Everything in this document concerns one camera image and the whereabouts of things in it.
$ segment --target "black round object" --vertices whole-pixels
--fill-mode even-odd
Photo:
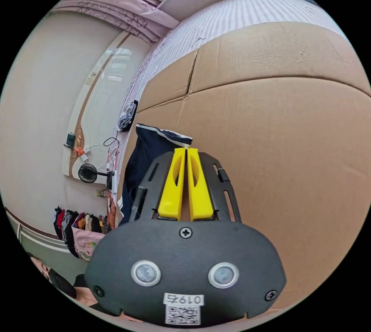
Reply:
[[[78,176],[81,181],[91,184],[97,179],[98,172],[92,164],[84,163],[78,170]]]
[[[104,296],[104,291],[99,287],[99,286],[93,286],[93,291],[96,296],[98,297],[103,297]]]

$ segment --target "navy blue fabric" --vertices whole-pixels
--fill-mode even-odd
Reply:
[[[182,147],[174,142],[186,145],[191,145],[192,143],[190,137],[182,136],[172,131],[160,130],[155,127],[150,129],[143,127],[149,126],[142,124],[137,124],[136,126],[136,145],[125,169],[122,195],[123,206],[120,210],[123,218],[119,226],[129,221],[136,192],[152,162],[160,155],[168,151],[174,151],[177,147]]]

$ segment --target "sticker label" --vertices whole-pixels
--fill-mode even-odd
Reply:
[[[199,306],[166,306],[165,324],[200,325],[201,313]]]
[[[204,306],[204,295],[165,293],[163,303],[170,306]]]
[[[201,324],[200,307],[204,305],[204,295],[165,293],[163,303],[166,307],[165,324]]]

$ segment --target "screw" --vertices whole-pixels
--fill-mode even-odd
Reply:
[[[98,297],[104,296],[104,291],[99,286],[93,286],[93,291]]]
[[[266,295],[265,295],[265,300],[266,301],[272,301],[275,296],[277,295],[277,291],[275,291],[274,289],[269,291]]]
[[[192,230],[190,228],[182,228],[179,231],[179,235],[184,239],[188,239],[192,236]]]

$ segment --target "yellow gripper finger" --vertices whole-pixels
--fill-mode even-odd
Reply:
[[[185,151],[184,148],[177,148],[174,150],[173,160],[158,206],[158,214],[160,217],[177,219],[180,221],[180,215],[182,213],[184,166],[186,163]]]
[[[210,219],[214,214],[214,209],[197,149],[187,149],[187,164],[191,221]]]

